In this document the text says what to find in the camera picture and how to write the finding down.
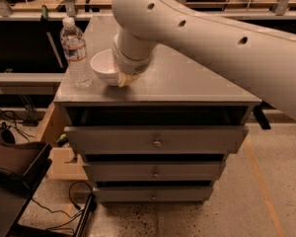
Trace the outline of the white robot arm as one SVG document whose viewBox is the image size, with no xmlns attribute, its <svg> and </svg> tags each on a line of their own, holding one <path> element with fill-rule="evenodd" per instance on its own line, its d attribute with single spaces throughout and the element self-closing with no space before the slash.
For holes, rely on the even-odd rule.
<svg viewBox="0 0 296 237">
<path fill-rule="evenodd" d="M 112 0 L 111 8 L 123 73 L 145 71 L 161 43 L 296 120 L 296 35 L 195 12 L 175 0 Z"/>
</svg>

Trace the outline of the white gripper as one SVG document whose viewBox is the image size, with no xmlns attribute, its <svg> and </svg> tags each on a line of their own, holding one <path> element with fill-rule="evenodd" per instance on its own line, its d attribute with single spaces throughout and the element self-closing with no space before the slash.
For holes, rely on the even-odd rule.
<svg viewBox="0 0 296 237">
<path fill-rule="evenodd" d="M 154 43 L 132 34 L 117 34 L 113 39 L 112 53 L 115 62 L 116 85 L 130 85 L 140 78 L 153 58 Z"/>
</svg>

